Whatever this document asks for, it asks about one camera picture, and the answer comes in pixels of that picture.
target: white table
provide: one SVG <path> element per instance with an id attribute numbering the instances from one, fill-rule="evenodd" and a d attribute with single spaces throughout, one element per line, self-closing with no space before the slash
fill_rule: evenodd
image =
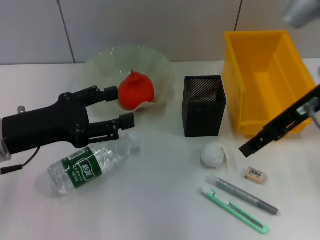
<path id="1" fill-rule="evenodd" d="M 305 63 L 319 84 L 320 59 Z M 232 132 L 227 111 L 219 137 L 185 138 L 184 77 L 221 75 L 223 61 L 175 62 L 172 67 L 177 83 L 168 103 L 135 114 L 141 153 L 109 179 L 100 177 L 75 194 L 55 196 L 47 168 L 76 151 L 66 142 L 42 147 L 22 171 L 0 176 L 1 240 L 319 239 L 320 131 L 316 126 L 273 142 L 249 158 L 238 150 L 246 139 Z M 55 103 L 59 94 L 72 91 L 81 72 L 82 64 L 0 66 L 0 116 L 16 114 L 19 105 L 31 111 Z M 103 104 L 110 112 L 101 116 L 89 109 L 92 122 L 121 114 Z M 200 162 L 202 147 L 212 140 L 223 143 L 231 156 L 220 170 Z M 15 154 L 1 167 L 22 164 L 33 152 Z M 266 172 L 266 185 L 240 177 L 248 166 Z M 207 185 L 205 176 L 211 173 L 279 208 L 280 215 L 273 216 L 218 190 L 265 223 L 269 235 L 255 232 L 197 192 Z"/>

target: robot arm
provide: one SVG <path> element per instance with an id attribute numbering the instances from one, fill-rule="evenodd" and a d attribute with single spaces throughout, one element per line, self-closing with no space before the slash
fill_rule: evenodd
<path id="1" fill-rule="evenodd" d="M 96 86 L 59 96 L 52 106 L 0 119 L 0 162 L 10 160 L 11 154 L 65 141 L 75 148 L 90 143 L 119 139 L 118 130 L 135 126 L 133 113 L 118 119 L 89 123 L 86 107 L 102 101 L 118 99 L 116 86 L 100 91 Z"/>
<path id="2" fill-rule="evenodd" d="M 320 17 L 320 0 L 292 0 L 283 20 L 300 28 Z"/>

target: clear fruit bowl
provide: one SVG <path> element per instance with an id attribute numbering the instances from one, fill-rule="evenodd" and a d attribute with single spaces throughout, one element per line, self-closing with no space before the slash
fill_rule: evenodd
<path id="1" fill-rule="evenodd" d="M 100 52 L 85 62 L 81 87 L 97 86 L 103 90 L 119 85 L 131 70 L 150 78 L 154 88 L 152 102 L 143 102 L 133 110 L 123 108 L 119 101 L 112 101 L 120 110 L 131 113 L 139 108 L 148 108 L 165 102 L 176 77 L 169 59 L 152 48 L 139 45 L 124 45 Z"/>

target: red apple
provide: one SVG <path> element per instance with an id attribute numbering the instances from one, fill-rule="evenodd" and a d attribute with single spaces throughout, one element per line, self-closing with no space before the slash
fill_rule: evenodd
<path id="1" fill-rule="evenodd" d="M 133 110 L 144 102 L 152 102 L 155 90 L 149 77 L 132 70 L 118 87 L 118 95 L 119 103 L 125 109 Z"/>

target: green box cutter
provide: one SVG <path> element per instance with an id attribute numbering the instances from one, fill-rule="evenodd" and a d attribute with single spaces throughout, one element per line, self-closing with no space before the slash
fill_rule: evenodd
<path id="1" fill-rule="evenodd" d="M 205 195 L 208 199 L 212 200 L 216 204 L 218 204 L 220 207 L 227 210 L 232 215 L 236 216 L 238 219 L 240 219 L 242 222 L 246 223 L 256 231 L 258 231 L 261 234 L 267 234 L 269 233 L 269 228 L 264 225 L 259 220 L 255 219 L 253 216 L 250 216 L 248 213 L 243 211 L 241 208 L 236 206 L 234 203 L 228 201 L 227 199 L 223 198 L 219 194 L 217 194 L 213 189 L 211 189 L 208 186 L 205 186 L 202 188 L 202 194 Z"/>

